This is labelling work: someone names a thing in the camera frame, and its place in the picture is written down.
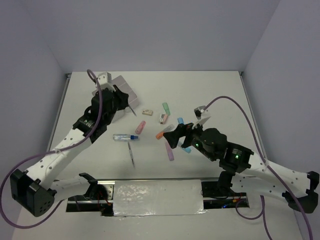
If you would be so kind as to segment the pink transparent lead case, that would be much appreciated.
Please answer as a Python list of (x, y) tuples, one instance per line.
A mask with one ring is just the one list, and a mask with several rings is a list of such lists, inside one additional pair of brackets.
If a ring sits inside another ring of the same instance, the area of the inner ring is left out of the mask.
[(142, 133), (145, 125), (146, 125), (146, 122), (144, 120), (141, 121), (140, 124), (138, 125), (138, 127), (135, 130), (135, 134), (140, 135)]

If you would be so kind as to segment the clear bottle blue cap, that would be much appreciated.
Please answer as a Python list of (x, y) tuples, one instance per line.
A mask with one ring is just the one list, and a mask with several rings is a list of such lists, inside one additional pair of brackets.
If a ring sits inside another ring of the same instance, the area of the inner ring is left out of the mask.
[(139, 140), (139, 136), (132, 134), (114, 134), (113, 140), (117, 142), (129, 142)]

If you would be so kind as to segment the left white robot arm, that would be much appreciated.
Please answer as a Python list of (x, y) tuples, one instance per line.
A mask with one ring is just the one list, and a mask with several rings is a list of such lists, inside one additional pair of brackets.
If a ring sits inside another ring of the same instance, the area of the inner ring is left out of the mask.
[(72, 125), (63, 140), (24, 171), (18, 168), (10, 174), (12, 198), (35, 217), (44, 215), (61, 199), (66, 188), (57, 176), (82, 151), (90, 147), (112, 122), (116, 112), (129, 107), (129, 95), (116, 85), (99, 89), (83, 115)]

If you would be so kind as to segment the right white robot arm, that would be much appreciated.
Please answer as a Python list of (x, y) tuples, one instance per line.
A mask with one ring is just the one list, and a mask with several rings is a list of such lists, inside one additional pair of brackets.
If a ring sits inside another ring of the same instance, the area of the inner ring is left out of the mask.
[(163, 136), (172, 149), (184, 138), (182, 147), (192, 146), (210, 161), (218, 161), (222, 171), (214, 189), (204, 191), (206, 197), (256, 193), (278, 199), (306, 214), (313, 213), (318, 206), (317, 172), (299, 172), (265, 160), (251, 149), (229, 142), (216, 128), (179, 124)]

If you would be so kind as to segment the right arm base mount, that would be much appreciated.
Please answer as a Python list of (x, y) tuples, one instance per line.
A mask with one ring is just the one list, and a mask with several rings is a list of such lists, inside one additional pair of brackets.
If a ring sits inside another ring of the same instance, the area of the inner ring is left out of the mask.
[(217, 180), (202, 180), (201, 195), (203, 197), (203, 208), (212, 209), (234, 209), (248, 208), (247, 194), (231, 190), (231, 180), (235, 174), (222, 171)]

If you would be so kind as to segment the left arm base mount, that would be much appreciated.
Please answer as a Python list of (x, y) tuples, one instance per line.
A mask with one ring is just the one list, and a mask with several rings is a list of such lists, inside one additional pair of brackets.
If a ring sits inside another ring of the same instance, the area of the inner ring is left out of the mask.
[(83, 194), (77, 194), (67, 199), (67, 213), (99, 213), (103, 217), (114, 216), (115, 182), (98, 180), (88, 173), (80, 173), (88, 187)]

